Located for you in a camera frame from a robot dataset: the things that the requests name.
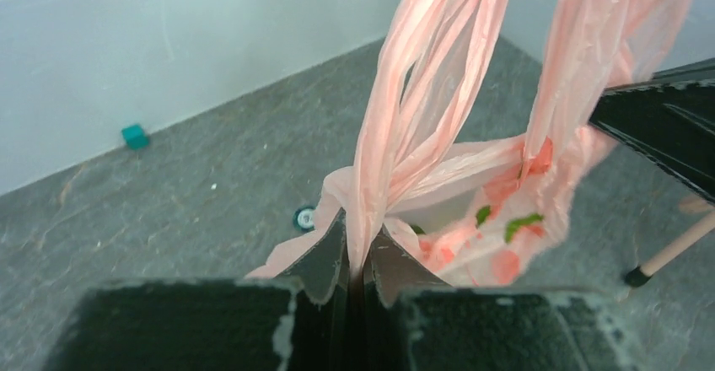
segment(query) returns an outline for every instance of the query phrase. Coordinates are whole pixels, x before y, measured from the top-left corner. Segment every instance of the plastic bag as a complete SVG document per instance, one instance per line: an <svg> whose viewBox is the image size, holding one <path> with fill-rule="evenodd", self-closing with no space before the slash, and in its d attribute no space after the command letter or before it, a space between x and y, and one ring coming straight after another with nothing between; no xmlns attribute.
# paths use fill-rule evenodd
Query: plastic bag
<svg viewBox="0 0 715 371"><path fill-rule="evenodd" d="M248 277L287 268L344 207L352 274L384 225L453 285L510 283L566 238L576 185L615 146L586 126L601 92L648 80L690 3L559 0L526 133L453 144L507 0L402 0L380 52L354 165L325 178L315 231L278 245Z"/></svg>

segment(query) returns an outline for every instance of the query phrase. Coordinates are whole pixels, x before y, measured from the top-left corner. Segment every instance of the chair leg tip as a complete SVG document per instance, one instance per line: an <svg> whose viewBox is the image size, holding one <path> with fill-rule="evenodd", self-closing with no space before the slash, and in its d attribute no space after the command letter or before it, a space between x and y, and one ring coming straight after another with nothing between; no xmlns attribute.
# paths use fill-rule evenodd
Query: chair leg tip
<svg viewBox="0 0 715 371"><path fill-rule="evenodd" d="M643 271L641 271L641 267L638 266L634 268L633 270L630 270L624 277L623 281L626 282L629 286L633 288L638 288L643 285L645 285L648 280L650 280L651 276L647 276L643 274Z"/></svg>

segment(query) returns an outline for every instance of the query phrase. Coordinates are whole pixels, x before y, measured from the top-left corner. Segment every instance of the teal cube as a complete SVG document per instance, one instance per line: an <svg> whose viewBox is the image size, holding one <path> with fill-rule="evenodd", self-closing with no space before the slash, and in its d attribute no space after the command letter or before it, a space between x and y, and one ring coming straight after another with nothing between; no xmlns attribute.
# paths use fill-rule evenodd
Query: teal cube
<svg viewBox="0 0 715 371"><path fill-rule="evenodd" d="M131 150L138 150L149 145L149 137L138 124L122 129L121 135Z"/></svg>

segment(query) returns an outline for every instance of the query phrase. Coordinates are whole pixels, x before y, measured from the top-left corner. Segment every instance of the gray floor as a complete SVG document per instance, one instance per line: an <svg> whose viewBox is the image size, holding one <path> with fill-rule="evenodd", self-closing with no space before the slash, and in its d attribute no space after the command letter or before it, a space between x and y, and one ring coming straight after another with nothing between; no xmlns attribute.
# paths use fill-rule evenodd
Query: gray floor
<svg viewBox="0 0 715 371"><path fill-rule="evenodd" d="M246 95L0 197L0 369L39 369L85 288L112 277L240 277L292 238L293 210L352 162L380 44ZM525 129L540 66L501 41L460 140ZM597 288L618 301L648 369L715 363L715 238L630 291L620 275L685 230L686 189L617 149L578 188L569 240L521 286Z"/></svg>

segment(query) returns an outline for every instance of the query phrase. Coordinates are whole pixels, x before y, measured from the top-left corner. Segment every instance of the white wall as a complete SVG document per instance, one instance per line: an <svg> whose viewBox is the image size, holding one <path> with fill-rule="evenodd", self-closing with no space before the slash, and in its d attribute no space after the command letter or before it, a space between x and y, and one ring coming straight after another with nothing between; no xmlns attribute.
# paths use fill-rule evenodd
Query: white wall
<svg viewBox="0 0 715 371"><path fill-rule="evenodd" d="M543 61L556 0L509 0L502 35ZM715 56L715 0L693 0L691 12L663 68Z"/></svg>
<svg viewBox="0 0 715 371"><path fill-rule="evenodd" d="M0 0L0 194L379 39L400 0Z"/></svg>

